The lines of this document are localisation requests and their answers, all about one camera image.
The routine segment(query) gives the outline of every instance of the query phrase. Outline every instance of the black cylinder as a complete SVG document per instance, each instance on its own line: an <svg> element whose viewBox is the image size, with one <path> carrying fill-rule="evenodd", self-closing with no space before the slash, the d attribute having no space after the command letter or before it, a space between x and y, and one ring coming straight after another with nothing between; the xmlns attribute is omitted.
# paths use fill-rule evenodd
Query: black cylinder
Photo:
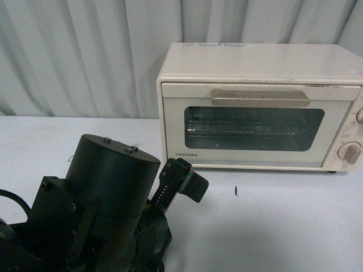
<svg viewBox="0 0 363 272"><path fill-rule="evenodd" d="M95 135L81 137L66 182L99 202L90 234L105 239L100 261L123 254L159 166L157 158L136 147Z"/></svg>

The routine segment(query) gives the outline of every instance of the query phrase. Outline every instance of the toaster oven door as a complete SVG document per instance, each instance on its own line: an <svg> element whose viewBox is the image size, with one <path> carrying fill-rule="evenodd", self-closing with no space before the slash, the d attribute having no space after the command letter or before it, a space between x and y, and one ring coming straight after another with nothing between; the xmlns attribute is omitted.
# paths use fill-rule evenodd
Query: toaster oven door
<svg viewBox="0 0 363 272"><path fill-rule="evenodd" d="M163 83L168 157L321 167L360 86Z"/></svg>

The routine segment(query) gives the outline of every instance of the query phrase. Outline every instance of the toshiba logo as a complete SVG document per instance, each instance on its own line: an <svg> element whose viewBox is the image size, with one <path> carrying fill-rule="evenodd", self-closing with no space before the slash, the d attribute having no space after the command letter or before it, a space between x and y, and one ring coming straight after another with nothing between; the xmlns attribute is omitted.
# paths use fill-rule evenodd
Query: toshiba logo
<svg viewBox="0 0 363 272"><path fill-rule="evenodd" d="M195 153L175 153L175 156L178 156L178 157L198 157L198 154L195 154Z"/></svg>

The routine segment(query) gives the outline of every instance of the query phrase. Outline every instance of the sticker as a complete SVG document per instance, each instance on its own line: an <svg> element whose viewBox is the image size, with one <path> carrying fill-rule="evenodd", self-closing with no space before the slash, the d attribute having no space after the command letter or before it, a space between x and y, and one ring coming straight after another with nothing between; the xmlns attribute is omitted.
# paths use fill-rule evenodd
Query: sticker
<svg viewBox="0 0 363 272"><path fill-rule="evenodd" d="M363 75L363 70L350 70L354 75Z"/></svg>
<svg viewBox="0 0 363 272"><path fill-rule="evenodd" d="M182 44L182 46L191 47L191 46L198 46L198 47L252 47L252 44L229 44L229 43L213 43L213 42L188 42Z"/></svg>

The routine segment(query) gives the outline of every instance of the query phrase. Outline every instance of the table surface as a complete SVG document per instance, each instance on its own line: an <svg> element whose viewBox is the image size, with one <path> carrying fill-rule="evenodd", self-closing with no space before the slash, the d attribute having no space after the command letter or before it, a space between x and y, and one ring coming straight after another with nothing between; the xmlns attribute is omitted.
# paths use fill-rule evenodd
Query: table surface
<svg viewBox="0 0 363 272"><path fill-rule="evenodd" d="M82 134L162 161L159 120L0 117L0 128L0 188L30 206L43 176L66 176ZM363 271L363 165L336 174L195 171L209 189L199 204L177 195L168 209L166 271ZM15 202L0 197L0 207L8 224L26 221Z"/></svg>

